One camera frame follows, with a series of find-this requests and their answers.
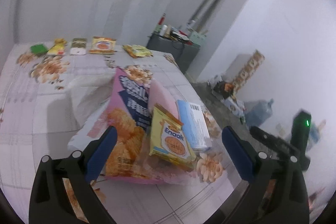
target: barcode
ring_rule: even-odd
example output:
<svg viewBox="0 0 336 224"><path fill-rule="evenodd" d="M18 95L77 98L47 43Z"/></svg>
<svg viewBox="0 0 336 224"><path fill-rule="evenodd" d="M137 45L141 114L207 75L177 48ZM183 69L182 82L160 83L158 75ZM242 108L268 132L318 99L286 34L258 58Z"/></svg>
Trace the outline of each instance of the barcode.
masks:
<svg viewBox="0 0 336 224"><path fill-rule="evenodd" d="M190 105L190 107L193 109L193 110L200 110L200 108L198 106L195 106L195 105Z"/></svg>

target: pink sponge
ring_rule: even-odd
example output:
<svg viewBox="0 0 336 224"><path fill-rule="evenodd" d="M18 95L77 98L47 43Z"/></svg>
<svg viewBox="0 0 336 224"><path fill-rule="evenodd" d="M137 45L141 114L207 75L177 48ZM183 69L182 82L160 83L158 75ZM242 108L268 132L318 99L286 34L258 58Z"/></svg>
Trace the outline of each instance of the pink sponge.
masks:
<svg viewBox="0 0 336 224"><path fill-rule="evenodd" d="M154 105L160 104L167 109L176 119L179 118L179 112L174 97L170 92L155 79L152 79L148 98L148 109L153 111Z"/></svg>

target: yellow snack packet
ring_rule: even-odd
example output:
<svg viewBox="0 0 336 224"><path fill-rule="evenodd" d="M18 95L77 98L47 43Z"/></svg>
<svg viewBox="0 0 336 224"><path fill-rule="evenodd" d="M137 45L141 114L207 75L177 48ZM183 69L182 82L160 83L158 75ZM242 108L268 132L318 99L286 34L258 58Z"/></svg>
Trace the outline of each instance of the yellow snack packet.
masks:
<svg viewBox="0 0 336 224"><path fill-rule="evenodd" d="M91 54L114 54L116 40L108 37L92 37Z"/></svg>
<svg viewBox="0 0 336 224"><path fill-rule="evenodd" d="M153 109L149 155L157 155L184 170L194 169L196 155L183 131L183 123L161 105Z"/></svg>
<svg viewBox="0 0 336 224"><path fill-rule="evenodd" d="M48 55L64 55L64 49L67 41L64 38L56 38L54 45L48 50Z"/></svg>
<svg viewBox="0 0 336 224"><path fill-rule="evenodd" d="M140 45L123 45L123 49L133 58L153 55L149 49Z"/></svg>

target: green snack packet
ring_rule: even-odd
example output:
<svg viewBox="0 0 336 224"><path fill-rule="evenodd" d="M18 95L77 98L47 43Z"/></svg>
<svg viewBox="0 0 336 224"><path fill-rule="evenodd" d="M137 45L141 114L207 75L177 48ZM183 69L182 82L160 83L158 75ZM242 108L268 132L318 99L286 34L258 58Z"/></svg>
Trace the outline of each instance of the green snack packet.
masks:
<svg viewBox="0 0 336 224"><path fill-rule="evenodd" d="M46 54L48 52L48 49L43 44L36 44L30 47L30 52L37 56L41 56Z"/></svg>

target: blue gripper pad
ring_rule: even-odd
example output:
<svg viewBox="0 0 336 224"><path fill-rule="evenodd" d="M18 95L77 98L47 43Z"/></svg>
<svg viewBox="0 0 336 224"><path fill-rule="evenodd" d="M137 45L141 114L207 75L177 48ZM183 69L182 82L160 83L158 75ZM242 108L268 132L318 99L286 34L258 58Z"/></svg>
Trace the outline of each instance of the blue gripper pad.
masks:
<svg viewBox="0 0 336 224"><path fill-rule="evenodd" d="M254 180L254 163L237 138L238 136L236 136L236 133L231 127L225 127L223 129L222 142L241 179L252 183Z"/></svg>
<svg viewBox="0 0 336 224"><path fill-rule="evenodd" d="M111 151L117 143L117 130L114 127L108 127L99 140L89 143L84 150L84 154L91 154L86 164L85 180L90 183L91 180L96 180L100 175Z"/></svg>

